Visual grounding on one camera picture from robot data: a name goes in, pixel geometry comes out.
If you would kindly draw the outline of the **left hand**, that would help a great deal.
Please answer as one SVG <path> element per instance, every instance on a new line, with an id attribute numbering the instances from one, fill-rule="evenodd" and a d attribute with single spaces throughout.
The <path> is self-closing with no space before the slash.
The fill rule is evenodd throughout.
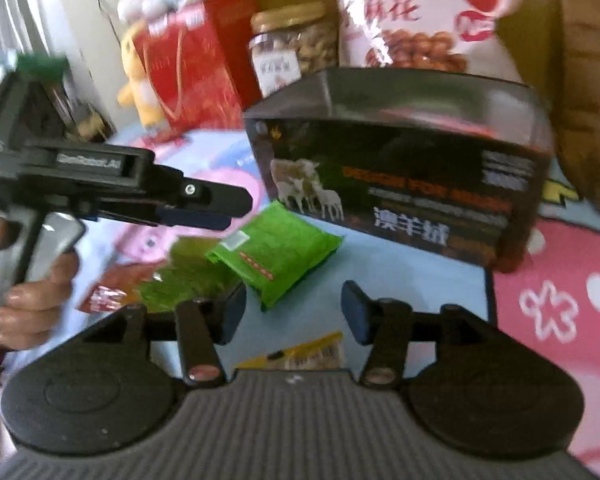
<path id="1" fill-rule="evenodd" d="M 50 339 L 80 268 L 74 249 L 58 256 L 46 277 L 14 286 L 0 306 L 0 349 L 29 350 Z"/>

